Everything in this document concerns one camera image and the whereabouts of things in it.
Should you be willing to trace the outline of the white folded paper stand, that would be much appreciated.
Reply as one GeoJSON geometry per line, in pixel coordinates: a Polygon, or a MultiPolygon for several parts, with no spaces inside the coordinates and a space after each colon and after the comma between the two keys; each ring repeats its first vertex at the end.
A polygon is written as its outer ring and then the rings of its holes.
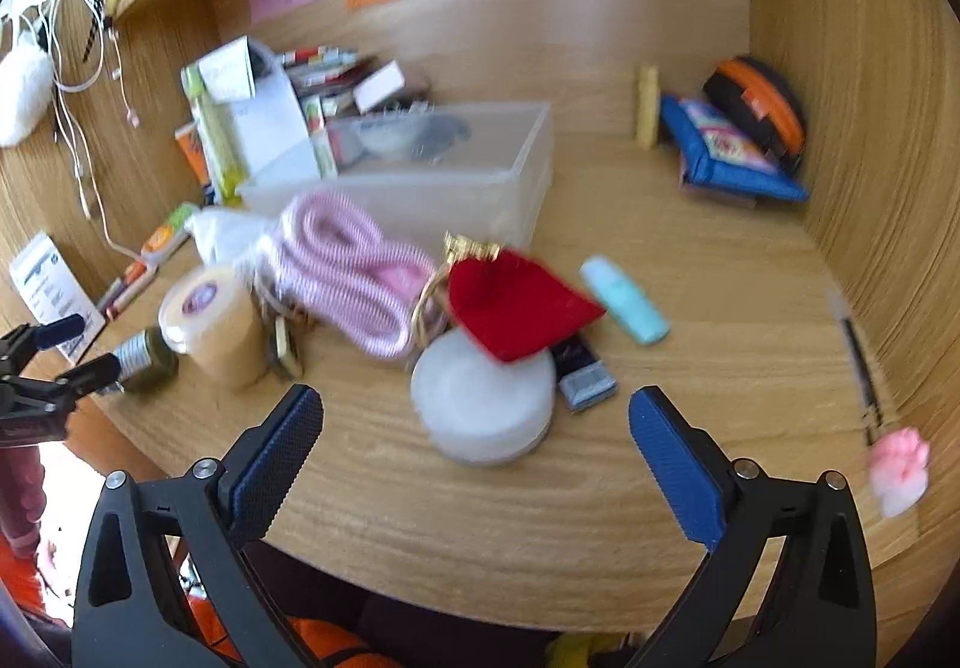
{"type": "Polygon", "coordinates": [[[226,119],[226,137],[257,186],[319,180],[313,139],[272,49],[241,36],[197,62],[206,93],[226,119]]]}

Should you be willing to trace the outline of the white fluffy plush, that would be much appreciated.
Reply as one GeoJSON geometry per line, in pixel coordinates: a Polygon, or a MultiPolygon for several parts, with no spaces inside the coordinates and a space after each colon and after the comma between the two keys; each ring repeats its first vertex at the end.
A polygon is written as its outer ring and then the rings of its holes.
{"type": "Polygon", "coordinates": [[[49,53],[29,31],[21,31],[0,67],[0,145],[13,148],[31,136],[52,100],[49,53]]]}

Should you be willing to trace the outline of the orange sunscreen tube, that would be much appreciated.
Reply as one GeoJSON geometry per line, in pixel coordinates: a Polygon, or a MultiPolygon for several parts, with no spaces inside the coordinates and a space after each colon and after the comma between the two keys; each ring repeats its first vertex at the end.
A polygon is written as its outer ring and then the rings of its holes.
{"type": "Polygon", "coordinates": [[[202,141],[200,140],[197,124],[183,125],[174,132],[174,140],[181,148],[185,161],[189,164],[190,170],[195,174],[200,186],[205,187],[210,184],[210,173],[206,168],[205,153],[203,153],[202,141]]]}

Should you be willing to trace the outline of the fruit pattern sticker strip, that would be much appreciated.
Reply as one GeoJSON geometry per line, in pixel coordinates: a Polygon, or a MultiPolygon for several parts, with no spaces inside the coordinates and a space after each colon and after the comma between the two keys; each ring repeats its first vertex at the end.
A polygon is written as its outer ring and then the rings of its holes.
{"type": "Polygon", "coordinates": [[[306,122],[308,136],[313,144],[314,157],[316,157],[317,168],[319,168],[320,177],[329,179],[329,177],[338,176],[338,164],[332,148],[331,139],[327,136],[327,127],[325,127],[324,113],[322,113],[322,103],[319,95],[309,95],[299,102],[301,104],[301,113],[306,122]]]}

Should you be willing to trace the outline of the small yellow lotion bottle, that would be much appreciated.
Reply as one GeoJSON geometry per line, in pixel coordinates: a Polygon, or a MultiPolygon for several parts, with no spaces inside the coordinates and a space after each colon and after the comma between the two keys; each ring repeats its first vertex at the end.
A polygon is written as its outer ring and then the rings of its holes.
{"type": "Polygon", "coordinates": [[[661,87],[659,69],[654,65],[641,65],[636,80],[636,143],[643,150],[652,150],[658,145],[659,109],[661,87]]]}

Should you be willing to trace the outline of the white receipt paper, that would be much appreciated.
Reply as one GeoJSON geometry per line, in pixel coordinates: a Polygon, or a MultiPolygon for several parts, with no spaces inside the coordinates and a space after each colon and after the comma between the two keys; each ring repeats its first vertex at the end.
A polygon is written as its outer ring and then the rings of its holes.
{"type": "Polygon", "coordinates": [[[78,365],[103,331],[106,319],[76,280],[52,237],[44,231],[35,234],[13,257],[8,273],[39,324],[52,324],[73,314],[83,317],[82,333],[57,345],[72,366],[78,365]]]}

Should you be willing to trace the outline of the dark green glass bottle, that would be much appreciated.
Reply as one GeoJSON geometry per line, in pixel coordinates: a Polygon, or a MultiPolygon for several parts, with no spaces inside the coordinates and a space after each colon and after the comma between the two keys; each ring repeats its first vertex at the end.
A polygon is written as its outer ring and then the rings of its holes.
{"type": "Polygon", "coordinates": [[[179,372],[178,354],[166,343],[158,327],[148,327],[114,350],[121,374],[103,393],[149,392],[171,382],[179,372]]]}

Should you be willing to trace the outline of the small metal lighter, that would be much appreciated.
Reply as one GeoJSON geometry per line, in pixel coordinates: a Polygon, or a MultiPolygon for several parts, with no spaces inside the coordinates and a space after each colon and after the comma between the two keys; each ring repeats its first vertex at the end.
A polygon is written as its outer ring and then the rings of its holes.
{"type": "Polygon", "coordinates": [[[299,353],[299,320],[285,308],[267,288],[259,288],[260,310],[267,333],[267,363],[270,371],[285,381],[296,381],[304,375],[299,353]]]}

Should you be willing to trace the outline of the white round plastic jar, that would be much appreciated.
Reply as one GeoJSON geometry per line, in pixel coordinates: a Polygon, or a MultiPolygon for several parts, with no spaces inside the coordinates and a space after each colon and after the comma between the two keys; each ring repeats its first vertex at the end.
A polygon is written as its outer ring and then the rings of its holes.
{"type": "Polygon", "coordinates": [[[535,449],[550,428],[555,389],[546,351],[505,365],[460,329],[430,343],[410,377],[410,400],[433,446],[476,467],[535,449]]]}

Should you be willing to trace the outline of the white small box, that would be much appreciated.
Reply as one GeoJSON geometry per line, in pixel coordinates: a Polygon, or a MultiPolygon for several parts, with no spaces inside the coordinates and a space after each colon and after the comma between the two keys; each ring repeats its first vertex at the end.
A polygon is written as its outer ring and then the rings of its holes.
{"type": "Polygon", "coordinates": [[[397,97],[404,92],[407,79],[404,69],[397,61],[377,69],[366,79],[361,80],[353,90],[353,101],[359,114],[366,114],[379,108],[382,103],[397,97]]]}

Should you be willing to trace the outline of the beige tub purple label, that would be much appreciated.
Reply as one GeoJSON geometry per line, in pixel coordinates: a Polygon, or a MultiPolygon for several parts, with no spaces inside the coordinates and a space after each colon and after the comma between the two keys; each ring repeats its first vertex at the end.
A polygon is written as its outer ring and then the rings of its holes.
{"type": "Polygon", "coordinates": [[[192,270],[172,285],[158,311],[167,346],[210,379],[242,389],[267,372],[262,317],[233,265],[192,270]]]}

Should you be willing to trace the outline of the small barcode box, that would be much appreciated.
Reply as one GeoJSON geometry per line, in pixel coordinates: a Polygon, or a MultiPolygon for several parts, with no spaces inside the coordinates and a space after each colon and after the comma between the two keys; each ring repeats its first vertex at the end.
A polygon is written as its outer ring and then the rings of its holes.
{"type": "Polygon", "coordinates": [[[571,411],[579,413],[605,402],[619,390],[619,382],[597,358],[581,335],[571,335],[550,348],[556,388],[571,411]]]}

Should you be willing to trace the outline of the yellow green spray bottle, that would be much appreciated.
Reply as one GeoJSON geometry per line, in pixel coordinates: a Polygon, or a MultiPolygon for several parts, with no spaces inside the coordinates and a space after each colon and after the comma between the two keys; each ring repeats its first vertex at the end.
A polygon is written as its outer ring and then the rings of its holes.
{"type": "Polygon", "coordinates": [[[247,179],[247,173],[233,148],[218,104],[206,90],[197,64],[181,70],[181,85],[197,124],[215,197],[220,205],[236,207],[241,203],[238,187],[247,179]]]}

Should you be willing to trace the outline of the lip balm sticks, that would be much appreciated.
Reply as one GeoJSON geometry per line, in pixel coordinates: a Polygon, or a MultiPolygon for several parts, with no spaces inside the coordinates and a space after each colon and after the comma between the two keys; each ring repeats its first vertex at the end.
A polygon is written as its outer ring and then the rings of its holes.
{"type": "Polygon", "coordinates": [[[143,260],[133,260],[121,275],[110,283],[110,287],[101,296],[96,309],[107,320],[114,320],[130,306],[133,299],[155,280],[158,267],[143,260]]]}

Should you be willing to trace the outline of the clear plastic storage bin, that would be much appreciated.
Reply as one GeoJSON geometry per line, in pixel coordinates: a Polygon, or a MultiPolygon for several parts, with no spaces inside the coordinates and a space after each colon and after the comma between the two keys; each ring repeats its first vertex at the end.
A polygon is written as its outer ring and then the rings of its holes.
{"type": "Polygon", "coordinates": [[[327,124],[334,155],[347,164],[337,177],[281,186],[239,186],[245,208],[275,216],[304,192],[334,191],[364,210],[391,239],[431,255],[446,233],[514,248],[529,246],[553,179],[553,114],[545,101],[459,103],[421,109],[464,119],[472,136],[438,161],[384,161],[364,153],[361,119],[327,124]]]}

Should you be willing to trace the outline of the blue fabric pouch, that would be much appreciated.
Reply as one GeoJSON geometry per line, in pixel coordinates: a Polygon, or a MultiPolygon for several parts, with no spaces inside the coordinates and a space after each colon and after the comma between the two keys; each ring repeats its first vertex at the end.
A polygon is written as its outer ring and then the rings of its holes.
{"type": "Polygon", "coordinates": [[[805,202],[809,192],[766,158],[713,104],[661,97],[661,122],[680,152],[680,179],[703,191],[805,202]]]}

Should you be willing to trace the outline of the green orange lotion tube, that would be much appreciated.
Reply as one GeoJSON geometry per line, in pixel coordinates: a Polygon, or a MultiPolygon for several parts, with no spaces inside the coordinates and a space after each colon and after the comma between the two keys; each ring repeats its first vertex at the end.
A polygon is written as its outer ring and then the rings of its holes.
{"type": "Polygon", "coordinates": [[[187,221],[200,210],[195,203],[184,202],[167,215],[153,234],[143,243],[140,257],[148,265],[160,267],[190,237],[187,221]]]}

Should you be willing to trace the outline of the stack of books and pens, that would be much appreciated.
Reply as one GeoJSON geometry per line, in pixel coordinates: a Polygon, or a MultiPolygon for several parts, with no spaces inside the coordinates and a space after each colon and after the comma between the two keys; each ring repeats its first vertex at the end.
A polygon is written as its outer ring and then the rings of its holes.
{"type": "Polygon", "coordinates": [[[402,65],[407,85],[404,92],[370,113],[382,109],[407,108],[415,101],[427,100],[431,93],[430,77],[418,65],[398,59],[386,61],[377,54],[364,54],[350,47],[300,47],[278,54],[277,59],[295,88],[299,101],[309,95],[320,96],[324,118],[359,114],[353,101],[355,86],[391,61],[402,65]]]}

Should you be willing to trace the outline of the teal plastic tube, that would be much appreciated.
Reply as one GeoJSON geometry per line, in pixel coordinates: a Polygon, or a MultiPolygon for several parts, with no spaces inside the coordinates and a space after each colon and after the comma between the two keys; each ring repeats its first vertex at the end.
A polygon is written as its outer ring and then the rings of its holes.
{"type": "Polygon", "coordinates": [[[630,276],[601,255],[591,255],[579,269],[590,294],[613,320],[640,345],[656,345],[669,335],[670,324],[630,276]]]}

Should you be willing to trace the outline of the black orange zip case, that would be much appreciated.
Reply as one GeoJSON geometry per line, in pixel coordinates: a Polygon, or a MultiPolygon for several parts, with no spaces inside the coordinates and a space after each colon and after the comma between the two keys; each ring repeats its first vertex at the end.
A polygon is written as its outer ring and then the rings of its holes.
{"type": "Polygon", "coordinates": [[[784,173],[799,173],[807,140],[807,119],[793,88],[773,67],[754,56],[740,54],[722,61],[701,91],[784,173]]]}

